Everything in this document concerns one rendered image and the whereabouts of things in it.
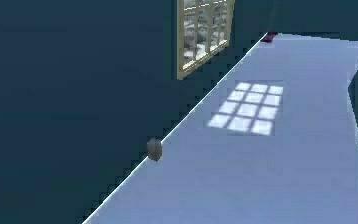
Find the small brown round object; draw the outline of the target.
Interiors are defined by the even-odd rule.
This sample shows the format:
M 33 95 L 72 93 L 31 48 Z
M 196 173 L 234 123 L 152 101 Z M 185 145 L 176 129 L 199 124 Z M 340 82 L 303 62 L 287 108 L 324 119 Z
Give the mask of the small brown round object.
M 160 160 L 162 157 L 162 143 L 159 139 L 152 138 L 147 142 L 147 156 L 155 162 Z

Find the dark red object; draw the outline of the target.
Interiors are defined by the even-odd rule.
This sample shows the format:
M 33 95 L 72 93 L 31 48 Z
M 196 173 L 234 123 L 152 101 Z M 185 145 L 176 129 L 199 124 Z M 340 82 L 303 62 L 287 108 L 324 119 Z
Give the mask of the dark red object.
M 261 38 L 261 42 L 265 42 L 265 43 L 271 43 L 274 39 L 275 36 L 277 36 L 278 33 L 277 32 L 267 32 L 262 38 Z

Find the beige framed window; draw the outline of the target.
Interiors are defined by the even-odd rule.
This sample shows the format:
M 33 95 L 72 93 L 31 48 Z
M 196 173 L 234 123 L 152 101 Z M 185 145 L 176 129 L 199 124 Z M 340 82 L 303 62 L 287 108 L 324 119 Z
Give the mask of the beige framed window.
M 230 43 L 235 0 L 176 0 L 176 78 L 182 80 Z

